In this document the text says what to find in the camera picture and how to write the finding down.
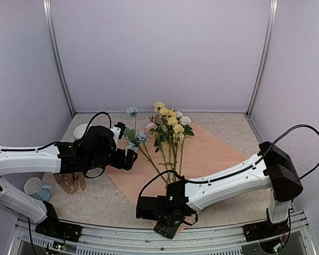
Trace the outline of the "blue fake flower stem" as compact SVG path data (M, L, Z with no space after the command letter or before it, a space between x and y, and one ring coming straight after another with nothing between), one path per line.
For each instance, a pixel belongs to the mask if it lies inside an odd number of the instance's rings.
M145 156L145 158L150 162L153 166L157 174L160 173L160 170L155 165L152 160L149 151L147 149L147 144L149 143L148 134L144 131L139 131L137 129L137 114L138 109L136 106L130 106L126 110L126 114L133 119L134 125L132 128L127 127L123 137L128 141L128 145L125 147L126 150L133 150L134 152L140 152Z

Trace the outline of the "pink wrapping paper sheet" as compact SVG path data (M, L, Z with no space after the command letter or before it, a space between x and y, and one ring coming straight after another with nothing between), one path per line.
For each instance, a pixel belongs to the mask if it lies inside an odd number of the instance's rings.
M246 159L245 155L221 141L202 127L193 124L193 136L184 140L182 167L178 168L187 179L211 175L237 165ZM142 187L157 175L152 164L138 154L132 170L122 171L108 167L106 175L123 192L126 198L137 203Z

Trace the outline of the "pink fake rose stem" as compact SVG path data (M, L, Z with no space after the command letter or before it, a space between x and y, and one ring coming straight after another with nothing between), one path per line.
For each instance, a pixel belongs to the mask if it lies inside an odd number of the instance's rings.
M158 162L164 170L173 170L171 163L171 146L166 116L156 114L149 117L145 131L154 138L155 153L160 152L162 160Z

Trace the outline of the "yellow fake flower stem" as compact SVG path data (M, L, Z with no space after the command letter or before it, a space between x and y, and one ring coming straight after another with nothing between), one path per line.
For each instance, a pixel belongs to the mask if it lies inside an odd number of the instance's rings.
M179 135L183 134L183 127L178 122L176 111L167 108L164 103L156 102L154 104L154 111L156 114L166 116L170 139L168 144L171 146L171 163L173 164L172 171L176 171L178 159L180 158Z

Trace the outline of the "white fake rose stem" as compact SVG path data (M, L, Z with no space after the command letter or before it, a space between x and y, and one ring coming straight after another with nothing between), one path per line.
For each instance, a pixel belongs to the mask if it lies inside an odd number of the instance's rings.
M179 174L182 172L182 163L183 163L183 149L184 149L184 138L186 135L188 136L194 136L194 133L192 131L192 120L190 117L185 116L182 112L177 111L176 112L177 119L179 124L183 127L183 134L179 135L179 141L180 141L180 163L179 163Z

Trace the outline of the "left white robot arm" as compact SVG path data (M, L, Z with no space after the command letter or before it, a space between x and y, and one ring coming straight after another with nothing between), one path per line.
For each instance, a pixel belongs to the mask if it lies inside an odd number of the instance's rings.
M0 204L40 224L52 236L64 231L54 207L20 191L5 178L9 174L83 173L107 166L129 171L138 154L131 149L117 146L123 131L114 126L91 126L84 135L74 142L54 142L43 147L0 146Z

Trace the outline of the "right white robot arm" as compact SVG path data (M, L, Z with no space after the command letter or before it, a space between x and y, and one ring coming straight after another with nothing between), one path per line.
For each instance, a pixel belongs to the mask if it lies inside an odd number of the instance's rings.
M271 142L263 142L259 148L259 153L218 173L191 179L178 175L178 180L167 186L165 195L140 194L136 217L156 221L154 231L172 239L182 224L189 224L186 218L196 216L198 211L247 192L270 189L267 219L246 224L245 238L256 241L287 233L290 204L303 186L287 153Z

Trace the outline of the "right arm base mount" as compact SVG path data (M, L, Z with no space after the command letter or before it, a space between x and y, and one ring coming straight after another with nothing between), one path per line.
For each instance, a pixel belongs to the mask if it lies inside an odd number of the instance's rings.
M247 242L266 239L289 232L289 211L286 220L276 224L271 222L268 209L266 210L266 216L267 219L263 221L250 223L243 226L243 231Z

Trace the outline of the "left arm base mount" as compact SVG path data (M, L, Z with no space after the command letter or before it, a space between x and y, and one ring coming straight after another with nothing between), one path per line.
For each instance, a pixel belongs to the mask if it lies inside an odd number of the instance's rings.
M37 223L35 232L64 241L78 243L82 227L77 224L60 221L53 205L47 201L43 201L43 204L46 208L46 219Z

